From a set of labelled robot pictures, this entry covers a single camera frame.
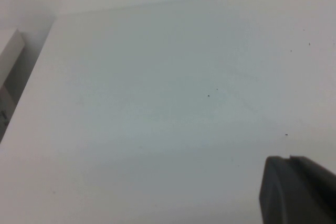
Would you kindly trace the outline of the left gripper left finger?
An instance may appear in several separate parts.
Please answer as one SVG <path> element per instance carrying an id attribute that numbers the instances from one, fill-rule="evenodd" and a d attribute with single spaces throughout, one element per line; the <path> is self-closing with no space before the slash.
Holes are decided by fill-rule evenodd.
<path id="1" fill-rule="evenodd" d="M 259 193 L 263 223 L 317 223 L 320 212 L 288 159 L 266 159 Z"/>

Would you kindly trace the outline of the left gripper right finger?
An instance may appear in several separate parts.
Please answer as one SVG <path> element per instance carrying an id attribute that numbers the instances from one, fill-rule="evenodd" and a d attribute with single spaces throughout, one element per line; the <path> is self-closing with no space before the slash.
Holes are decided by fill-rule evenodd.
<path id="1" fill-rule="evenodd" d="M 290 156 L 316 205 L 335 223 L 335 174 L 304 156 Z"/>

